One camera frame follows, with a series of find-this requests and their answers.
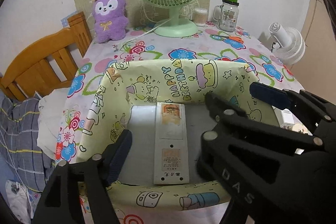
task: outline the screw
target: screw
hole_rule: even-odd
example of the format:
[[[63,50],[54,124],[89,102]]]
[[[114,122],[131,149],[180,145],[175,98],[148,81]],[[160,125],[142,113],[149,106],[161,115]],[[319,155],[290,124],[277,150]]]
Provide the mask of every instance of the screw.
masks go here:
[[[235,111],[233,109],[226,109],[223,112],[225,115],[233,115]]]
[[[323,144],[323,141],[319,137],[315,137],[313,141],[318,146],[321,146]]]
[[[203,139],[206,141],[212,141],[218,137],[217,132],[215,131],[207,131],[203,134]]]
[[[64,166],[64,165],[66,165],[68,162],[66,161],[66,160],[61,160],[59,163],[58,163],[58,165],[59,166]]]
[[[92,159],[93,159],[93,160],[100,160],[100,159],[101,159],[101,154],[94,154],[94,155],[92,156]]]

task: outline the white cloth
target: white cloth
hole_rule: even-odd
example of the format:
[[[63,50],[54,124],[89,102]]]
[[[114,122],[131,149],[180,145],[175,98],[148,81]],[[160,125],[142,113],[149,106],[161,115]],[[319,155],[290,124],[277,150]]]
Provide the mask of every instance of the white cloth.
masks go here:
[[[67,95],[68,88],[57,89],[43,97],[39,102],[40,116],[38,119],[37,146],[53,160],[55,159],[59,121],[63,115],[63,107]]]
[[[31,224],[34,212],[26,186],[19,182],[7,180],[5,187],[9,207],[13,214],[23,224]]]

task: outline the fan power cord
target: fan power cord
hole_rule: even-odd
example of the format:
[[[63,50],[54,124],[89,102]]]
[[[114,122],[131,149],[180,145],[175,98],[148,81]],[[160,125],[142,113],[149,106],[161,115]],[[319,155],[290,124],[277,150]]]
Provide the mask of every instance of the fan power cord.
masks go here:
[[[126,43],[131,42],[131,41],[133,41],[133,40],[136,40],[136,39],[138,39],[138,38],[140,38],[140,37],[143,37],[144,35],[146,35],[146,34],[148,34],[148,33],[151,33],[152,31],[154,31],[154,30],[156,30],[157,28],[161,27],[163,24],[169,22],[171,19],[172,19],[172,18],[169,18],[169,19],[167,19],[165,22],[160,23],[159,25],[157,25],[157,26],[154,27],[153,29],[151,29],[151,30],[149,30],[149,31],[147,31],[147,32],[145,32],[145,33],[143,33],[142,35],[139,35],[139,36],[137,36],[137,37],[134,37],[134,38],[132,38],[132,39],[130,39],[130,40],[127,40],[127,41],[125,41],[125,42],[122,42],[122,43],[123,43],[123,44],[126,44]]]

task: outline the round container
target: round container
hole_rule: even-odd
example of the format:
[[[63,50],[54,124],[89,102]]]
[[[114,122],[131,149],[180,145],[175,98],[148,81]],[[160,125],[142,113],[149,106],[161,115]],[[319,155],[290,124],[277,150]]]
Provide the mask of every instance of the round container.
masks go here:
[[[208,20],[208,10],[205,8],[195,8],[193,12],[193,22],[196,26],[205,26]]]
[[[238,2],[232,2],[229,0],[222,0],[222,5],[216,6],[220,8],[219,18],[215,17],[215,12],[213,14],[213,18],[217,21],[218,29],[226,32],[235,31],[239,13],[238,6]]]

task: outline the pillow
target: pillow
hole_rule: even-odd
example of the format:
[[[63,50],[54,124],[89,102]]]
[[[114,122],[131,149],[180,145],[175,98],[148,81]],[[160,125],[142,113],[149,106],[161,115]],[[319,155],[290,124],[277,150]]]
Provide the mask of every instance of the pillow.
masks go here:
[[[37,145],[43,152],[55,159],[56,142],[59,123],[63,115],[63,107],[68,95],[68,88],[54,90],[39,102],[40,116],[38,118],[39,134]]]

